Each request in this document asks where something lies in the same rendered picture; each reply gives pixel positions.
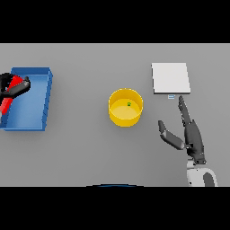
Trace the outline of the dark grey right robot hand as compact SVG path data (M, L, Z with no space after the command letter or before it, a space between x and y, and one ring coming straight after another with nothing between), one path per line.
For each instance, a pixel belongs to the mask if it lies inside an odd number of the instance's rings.
M177 150L185 149L194 164L205 164L207 161L205 159L204 145L199 127L195 120L190 118L187 105L182 96L179 97L178 108L181 112L181 121L184 127L184 139L170 132L161 120L158 121L160 137L165 143Z

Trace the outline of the red beaker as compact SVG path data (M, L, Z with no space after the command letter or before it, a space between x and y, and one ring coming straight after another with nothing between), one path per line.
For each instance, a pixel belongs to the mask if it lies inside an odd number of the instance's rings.
M0 111L3 115L8 112L13 99L21 95L23 91L23 79L18 75L14 75L6 89L0 94Z

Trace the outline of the pale square measuring scale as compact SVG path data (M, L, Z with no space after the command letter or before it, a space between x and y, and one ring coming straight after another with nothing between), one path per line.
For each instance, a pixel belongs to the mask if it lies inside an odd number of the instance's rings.
M153 94L190 94L185 63L152 63Z

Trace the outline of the blue tray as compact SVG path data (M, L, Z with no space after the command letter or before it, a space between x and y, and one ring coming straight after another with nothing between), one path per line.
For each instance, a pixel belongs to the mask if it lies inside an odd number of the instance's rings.
M13 67L11 73L28 76L31 89L15 98L2 116L0 129L5 131L44 131L47 126L52 72L49 67Z

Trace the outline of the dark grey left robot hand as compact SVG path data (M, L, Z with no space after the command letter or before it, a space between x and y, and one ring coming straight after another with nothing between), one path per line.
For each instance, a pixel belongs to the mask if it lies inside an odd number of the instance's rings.
M20 83L11 86L13 80L20 80ZM28 76L22 79L18 75L10 73L3 73L0 75L0 98L14 99L23 93L27 93L30 89L31 81Z

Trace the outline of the yellow bowl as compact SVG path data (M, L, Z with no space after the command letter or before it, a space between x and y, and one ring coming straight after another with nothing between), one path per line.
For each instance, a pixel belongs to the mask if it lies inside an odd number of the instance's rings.
M108 113L111 121L122 128L130 128L139 122L144 109L141 95L130 88L120 88L108 100Z

